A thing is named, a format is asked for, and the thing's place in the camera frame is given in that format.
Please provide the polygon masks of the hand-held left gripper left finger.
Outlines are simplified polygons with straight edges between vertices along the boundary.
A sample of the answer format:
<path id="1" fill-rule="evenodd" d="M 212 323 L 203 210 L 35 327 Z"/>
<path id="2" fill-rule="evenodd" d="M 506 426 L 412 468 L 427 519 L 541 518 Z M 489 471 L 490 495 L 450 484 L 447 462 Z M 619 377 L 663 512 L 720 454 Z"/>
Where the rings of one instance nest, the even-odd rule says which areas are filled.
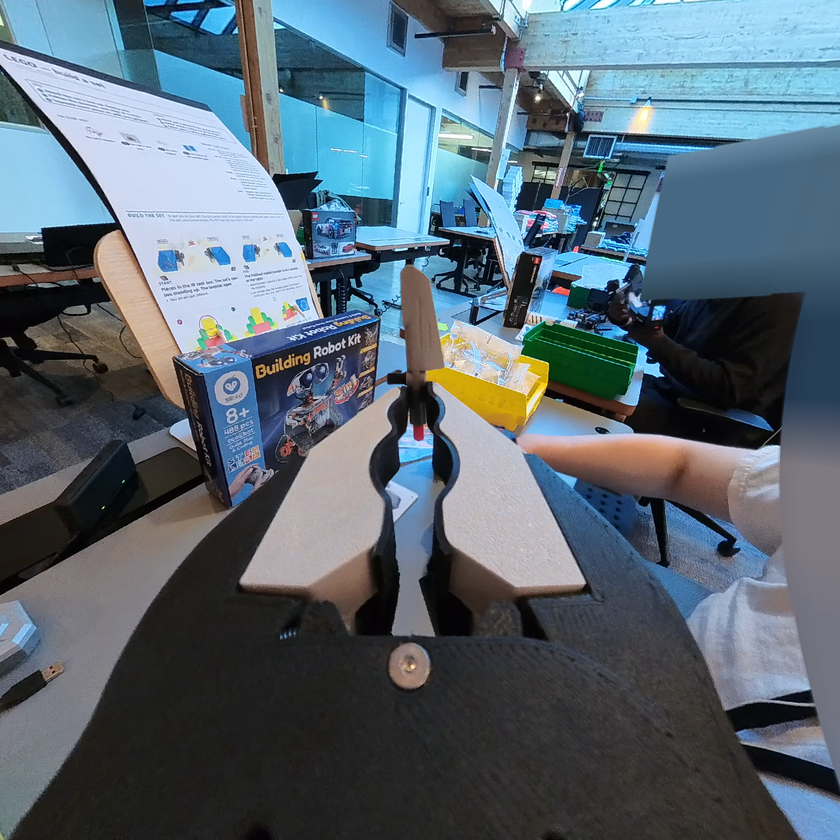
<path id="1" fill-rule="evenodd" d="M 246 592 L 331 602 L 359 634 L 389 634 L 399 570 L 392 502 L 403 391 L 393 388 L 305 458 L 240 578 Z"/>

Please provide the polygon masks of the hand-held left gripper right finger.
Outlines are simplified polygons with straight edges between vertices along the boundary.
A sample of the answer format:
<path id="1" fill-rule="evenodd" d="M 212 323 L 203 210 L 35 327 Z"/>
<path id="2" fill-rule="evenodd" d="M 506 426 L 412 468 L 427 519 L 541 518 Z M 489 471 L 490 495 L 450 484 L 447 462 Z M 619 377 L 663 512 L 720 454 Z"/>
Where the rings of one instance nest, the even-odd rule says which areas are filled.
<path id="1" fill-rule="evenodd" d="M 433 553 L 422 589 L 437 635 L 471 635 L 497 602 L 580 594 L 586 582 L 525 455 L 439 384 L 427 419 Z"/>

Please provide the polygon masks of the person's right forearm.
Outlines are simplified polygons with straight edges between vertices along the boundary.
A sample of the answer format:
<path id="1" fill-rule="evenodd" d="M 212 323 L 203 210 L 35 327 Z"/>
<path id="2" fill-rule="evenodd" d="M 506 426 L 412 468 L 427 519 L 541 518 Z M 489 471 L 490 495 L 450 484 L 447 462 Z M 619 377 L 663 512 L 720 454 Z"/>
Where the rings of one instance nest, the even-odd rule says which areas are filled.
<path id="1" fill-rule="evenodd" d="M 619 494 L 678 502 L 732 522 L 728 489 L 757 450 L 646 434 L 524 434 L 519 447 L 552 469 Z"/>

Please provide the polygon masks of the grey desk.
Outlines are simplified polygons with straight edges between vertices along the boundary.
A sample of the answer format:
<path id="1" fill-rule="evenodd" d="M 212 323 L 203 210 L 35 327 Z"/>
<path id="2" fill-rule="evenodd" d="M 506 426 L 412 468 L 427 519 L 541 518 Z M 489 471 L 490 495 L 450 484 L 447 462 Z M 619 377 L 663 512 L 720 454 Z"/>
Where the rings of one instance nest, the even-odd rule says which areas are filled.
<path id="1" fill-rule="evenodd" d="M 600 414 L 553 399 L 542 400 L 526 430 L 535 434 L 589 435 L 632 430 Z M 57 496 L 80 466 L 2 496 L 2 520 L 16 518 Z M 393 629 L 431 636 L 419 580 L 431 553 L 434 499 L 440 482 L 431 461 L 403 466 L 401 486 L 418 493 L 395 525 L 401 589 Z M 2 677 L 2 694 L 35 669 L 60 662 L 64 673 L 1 718 L 1 824 L 10 838 L 73 749 L 98 704 L 134 628 L 189 552 L 231 511 L 204 488 L 189 490 L 125 528 L 2 595 L 20 601 L 40 631 L 27 662 Z"/>

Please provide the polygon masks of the yellow plastic bin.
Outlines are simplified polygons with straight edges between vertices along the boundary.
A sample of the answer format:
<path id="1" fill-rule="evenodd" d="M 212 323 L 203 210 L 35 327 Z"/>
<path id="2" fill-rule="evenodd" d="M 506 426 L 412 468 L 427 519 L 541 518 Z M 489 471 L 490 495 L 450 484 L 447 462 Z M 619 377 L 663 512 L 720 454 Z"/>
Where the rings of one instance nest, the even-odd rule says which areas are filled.
<path id="1" fill-rule="evenodd" d="M 539 377 L 526 394 L 482 381 L 447 367 L 430 371 L 427 377 L 430 381 L 443 386 L 448 393 L 456 396 L 490 424 L 515 431 L 525 425 L 541 402 L 547 390 L 550 372 L 550 367 L 546 362 L 523 355 L 522 349 L 521 360 L 528 363 L 531 371 Z"/>

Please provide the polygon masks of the blue robot kit box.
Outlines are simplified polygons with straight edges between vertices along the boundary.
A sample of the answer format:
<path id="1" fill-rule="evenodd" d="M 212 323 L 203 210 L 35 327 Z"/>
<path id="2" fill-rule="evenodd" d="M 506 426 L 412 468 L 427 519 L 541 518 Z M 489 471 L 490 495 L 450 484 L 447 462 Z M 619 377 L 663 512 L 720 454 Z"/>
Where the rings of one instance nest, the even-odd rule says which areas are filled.
<path id="1" fill-rule="evenodd" d="M 373 401 L 380 320 L 347 311 L 173 359 L 206 486 L 227 508 Z"/>

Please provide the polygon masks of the black flat pad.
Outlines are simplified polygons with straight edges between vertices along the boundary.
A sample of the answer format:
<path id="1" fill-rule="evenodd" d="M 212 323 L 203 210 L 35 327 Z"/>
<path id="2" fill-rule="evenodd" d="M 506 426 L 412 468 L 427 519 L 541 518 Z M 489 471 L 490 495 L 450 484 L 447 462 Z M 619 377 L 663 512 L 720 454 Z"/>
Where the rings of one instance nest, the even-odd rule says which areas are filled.
<path id="1" fill-rule="evenodd" d="M 121 530 L 165 503 L 198 487 L 203 474 L 197 460 L 179 448 L 140 462 L 137 483 L 91 530 L 71 534 L 55 509 L 55 500 L 1 527 L 1 592 Z"/>

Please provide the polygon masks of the green plastic bin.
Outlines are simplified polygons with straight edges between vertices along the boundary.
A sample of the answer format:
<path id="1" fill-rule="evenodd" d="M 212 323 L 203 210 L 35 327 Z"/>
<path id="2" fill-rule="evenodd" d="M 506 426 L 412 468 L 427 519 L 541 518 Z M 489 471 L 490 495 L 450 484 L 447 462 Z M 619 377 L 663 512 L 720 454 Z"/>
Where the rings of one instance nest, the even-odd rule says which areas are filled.
<path id="1" fill-rule="evenodd" d="M 541 322 L 523 335 L 523 352 L 549 365 L 549 379 L 612 400 L 627 392 L 638 347 L 560 323 Z"/>

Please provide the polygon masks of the pile of clear plastic bags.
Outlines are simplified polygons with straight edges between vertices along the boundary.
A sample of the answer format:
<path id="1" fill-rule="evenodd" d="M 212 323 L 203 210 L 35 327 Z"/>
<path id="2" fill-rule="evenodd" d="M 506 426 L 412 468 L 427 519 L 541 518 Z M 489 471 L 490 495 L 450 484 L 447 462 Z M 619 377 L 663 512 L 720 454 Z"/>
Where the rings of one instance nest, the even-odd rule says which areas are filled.
<path id="1" fill-rule="evenodd" d="M 477 326 L 455 321 L 442 346 L 444 366 L 459 373 L 523 394 L 539 380 L 517 345 Z"/>

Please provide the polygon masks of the black power adapter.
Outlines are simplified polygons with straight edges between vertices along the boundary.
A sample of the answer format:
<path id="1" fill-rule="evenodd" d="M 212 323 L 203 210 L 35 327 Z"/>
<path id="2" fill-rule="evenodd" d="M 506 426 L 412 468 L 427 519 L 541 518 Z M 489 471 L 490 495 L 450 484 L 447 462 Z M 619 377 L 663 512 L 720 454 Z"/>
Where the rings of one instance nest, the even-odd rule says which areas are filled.
<path id="1" fill-rule="evenodd" d="M 55 500 L 59 518 L 71 534 L 91 530 L 118 500 L 130 495 L 137 475 L 128 445 L 111 441 Z"/>

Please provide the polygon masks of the black toy model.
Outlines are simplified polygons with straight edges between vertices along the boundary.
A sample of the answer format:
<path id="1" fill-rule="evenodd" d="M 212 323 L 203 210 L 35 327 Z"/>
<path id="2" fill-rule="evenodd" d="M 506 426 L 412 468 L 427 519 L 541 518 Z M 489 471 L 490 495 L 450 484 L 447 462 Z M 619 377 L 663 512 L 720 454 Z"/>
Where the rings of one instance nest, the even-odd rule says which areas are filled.
<path id="1" fill-rule="evenodd" d="M 609 322 L 607 310 L 616 290 L 572 286 L 568 298 L 568 320 L 578 329 L 602 332 Z"/>

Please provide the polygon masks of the black cardboard box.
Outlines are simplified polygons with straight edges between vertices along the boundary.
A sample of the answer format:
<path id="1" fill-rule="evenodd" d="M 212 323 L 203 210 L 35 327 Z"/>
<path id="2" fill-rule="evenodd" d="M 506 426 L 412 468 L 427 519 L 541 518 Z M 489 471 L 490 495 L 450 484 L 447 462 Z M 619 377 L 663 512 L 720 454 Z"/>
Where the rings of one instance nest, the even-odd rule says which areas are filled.
<path id="1" fill-rule="evenodd" d="M 520 253 L 511 276 L 502 325 L 519 330 L 530 310 L 537 308 L 551 281 L 559 252 L 554 248 L 527 248 Z"/>

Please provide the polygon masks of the wooden sheet stand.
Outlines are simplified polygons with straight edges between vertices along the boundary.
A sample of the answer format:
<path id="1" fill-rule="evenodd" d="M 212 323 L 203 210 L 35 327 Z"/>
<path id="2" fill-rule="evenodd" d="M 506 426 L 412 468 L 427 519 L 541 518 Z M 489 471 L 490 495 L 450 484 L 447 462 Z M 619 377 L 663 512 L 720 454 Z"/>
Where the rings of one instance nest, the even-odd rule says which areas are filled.
<path id="1" fill-rule="evenodd" d="M 122 231 L 103 236 L 94 268 L 163 396 L 183 408 L 174 357 L 181 354 L 137 259 Z"/>

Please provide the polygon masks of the toy car kit box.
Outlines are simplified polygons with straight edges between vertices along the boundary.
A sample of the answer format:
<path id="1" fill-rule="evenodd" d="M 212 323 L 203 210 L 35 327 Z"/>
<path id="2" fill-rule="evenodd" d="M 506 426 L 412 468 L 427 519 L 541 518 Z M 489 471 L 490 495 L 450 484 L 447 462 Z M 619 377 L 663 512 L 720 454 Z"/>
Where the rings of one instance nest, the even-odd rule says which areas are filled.
<path id="1" fill-rule="evenodd" d="M 355 213 L 349 209 L 304 209 L 302 225 L 308 259 L 355 254 Z"/>

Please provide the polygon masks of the white instruction sheet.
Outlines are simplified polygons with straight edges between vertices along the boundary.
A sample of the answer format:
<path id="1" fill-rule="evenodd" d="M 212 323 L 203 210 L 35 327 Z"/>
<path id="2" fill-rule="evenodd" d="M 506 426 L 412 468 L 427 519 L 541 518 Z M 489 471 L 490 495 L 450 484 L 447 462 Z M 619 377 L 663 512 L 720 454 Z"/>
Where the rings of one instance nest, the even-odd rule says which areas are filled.
<path id="1" fill-rule="evenodd" d="M 1 61 L 89 173 L 180 350 L 319 319 L 277 187 L 211 110 L 15 46 Z"/>
<path id="2" fill-rule="evenodd" d="M 519 256 L 524 250 L 520 228 L 503 195 L 475 176 L 471 177 L 471 181 L 472 193 L 484 209 L 495 232 L 497 258 L 504 281 L 509 287 Z"/>

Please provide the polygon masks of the small office table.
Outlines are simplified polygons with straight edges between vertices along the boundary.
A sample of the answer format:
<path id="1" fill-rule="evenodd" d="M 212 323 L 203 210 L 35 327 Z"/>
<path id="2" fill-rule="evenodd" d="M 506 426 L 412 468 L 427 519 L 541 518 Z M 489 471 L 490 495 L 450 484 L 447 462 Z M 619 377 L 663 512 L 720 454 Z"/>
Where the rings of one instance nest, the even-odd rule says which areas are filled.
<path id="1" fill-rule="evenodd" d="M 448 244 L 447 238 L 411 233 L 396 227 L 357 227 L 356 250 L 369 259 L 354 264 L 353 280 L 348 285 L 349 294 L 375 305 L 375 299 L 361 290 L 364 274 L 377 271 L 382 264 L 396 261 L 411 265 L 417 258 L 438 254 Z"/>

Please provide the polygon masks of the grey hexagonal controller block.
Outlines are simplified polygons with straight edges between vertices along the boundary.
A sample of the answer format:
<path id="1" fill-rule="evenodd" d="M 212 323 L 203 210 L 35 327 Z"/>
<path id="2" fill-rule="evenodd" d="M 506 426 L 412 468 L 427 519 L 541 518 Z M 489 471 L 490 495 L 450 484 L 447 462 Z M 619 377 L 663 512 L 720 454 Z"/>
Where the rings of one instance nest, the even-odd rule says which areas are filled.
<path id="1" fill-rule="evenodd" d="M 40 632 L 19 601 L 1 604 L 0 675 L 22 664 L 38 645 Z"/>

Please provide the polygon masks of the black laptop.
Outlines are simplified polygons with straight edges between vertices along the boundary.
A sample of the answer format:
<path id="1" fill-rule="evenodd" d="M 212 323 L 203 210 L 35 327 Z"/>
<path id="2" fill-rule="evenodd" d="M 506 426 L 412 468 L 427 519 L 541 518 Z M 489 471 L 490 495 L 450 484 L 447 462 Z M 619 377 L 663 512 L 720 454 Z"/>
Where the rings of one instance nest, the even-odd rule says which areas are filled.
<path id="1" fill-rule="evenodd" d="M 44 264 L 52 270 L 92 267 L 99 240 L 116 230 L 115 223 L 43 227 Z"/>

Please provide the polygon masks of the long grey office table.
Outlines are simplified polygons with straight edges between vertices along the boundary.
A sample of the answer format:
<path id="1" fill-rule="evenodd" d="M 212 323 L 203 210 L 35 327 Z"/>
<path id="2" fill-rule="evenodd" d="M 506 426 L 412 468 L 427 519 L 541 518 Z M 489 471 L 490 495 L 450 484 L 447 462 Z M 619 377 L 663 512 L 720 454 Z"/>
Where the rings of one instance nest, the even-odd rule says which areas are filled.
<path id="1" fill-rule="evenodd" d="M 1 233 L 1 286 L 46 285 L 99 278 L 92 266 L 49 268 L 44 262 L 40 233 Z"/>

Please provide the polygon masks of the wooden post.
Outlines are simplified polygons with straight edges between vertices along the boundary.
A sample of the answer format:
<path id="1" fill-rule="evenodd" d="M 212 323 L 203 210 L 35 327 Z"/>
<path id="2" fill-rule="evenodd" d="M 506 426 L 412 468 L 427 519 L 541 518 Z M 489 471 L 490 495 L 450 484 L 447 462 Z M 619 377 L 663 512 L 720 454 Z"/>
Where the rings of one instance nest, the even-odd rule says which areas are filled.
<path id="1" fill-rule="evenodd" d="M 517 107 L 519 76 L 520 70 L 518 68 L 505 69 L 497 126 L 486 173 L 486 183 L 493 190 L 497 189 L 501 157 L 507 148 L 511 122 Z"/>
<path id="2" fill-rule="evenodd" d="M 271 1 L 236 1 L 235 8 L 245 83 L 245 125 L 252 153 L 271 175 L 284 174 Z"/>

